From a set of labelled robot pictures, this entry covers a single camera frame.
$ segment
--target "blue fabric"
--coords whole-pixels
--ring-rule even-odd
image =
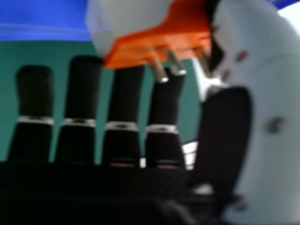
[[[281,9],[300,0],[270,0]],[[87,0],[0,0],[0,41],[90,41]]]

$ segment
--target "metal prong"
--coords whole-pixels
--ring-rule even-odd
[[[187,71],[173,50],[168,49],[166,55],[170,64],[170,70],[174,75],[181,76],[187,74]]]
[[[166,83],[169,81],[168,75],[161,62],[158,59],[152,59],[150,61],[155,80],[157,83]]]
[[[207,56],[206,56],[204,50],[202,48],[198,47],[198,48],[194,49],[194,52],[195,52],[195,55],[201,65],[201,67],[203,68],[205,76],[207,78],[213,78],[213,76],[210,72],[210,67],[208,65],[208,59],[207,59]]]

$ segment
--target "orange plastic base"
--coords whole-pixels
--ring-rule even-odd
[[[181,60],[195,58],[194,48],[210,51],[210,27],[205,0],[176,0],[159,26],[120,37],[105,60],[109,69],[148,64],[153,58],[166,61],[171,48]]]

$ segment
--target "white plastic casing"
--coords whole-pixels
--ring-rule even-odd
[[[228,83],[248,89],[251,137],[234,195],[247,207],[229,206],[224,220],[239,225],[300,222],[300,37],[265,0],[222,0],[213,34],[225,52],[216,69]],[[237,62],[241,52],[248,57]],[[268,131],[276,118],[277,133]]]
[[[89,0],[87,25],[97,52],[107,56],[117,38],[161,24],[173,1]]]

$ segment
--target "green surface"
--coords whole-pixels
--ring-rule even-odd
[[[68,63],[79,54],[96,54],[90,43],[76,42],[2,42],[0,43],[0,160],[5,160],[10,139],[17,119],[17,96],[15,91],[15,74],[18,68],[26,64],[48,65],[55,74],[55,130],[52,142],[51,161],[53,160],[57,133],[62,122],[68,77]],[[185,63],[188,76],[181,100],[180,120],[178,123],[182,142],[195,139],[199,120],[199,96],[192,64]],[[113,72],[105,71],[102,76],[101,93],[97,120],[96,163],[101,160],[101,142],[107,117],[108,101]],[[147,68],[144,79],[139,127],[141,139],[144,137],[150,93],[153,85],[152,74]]]

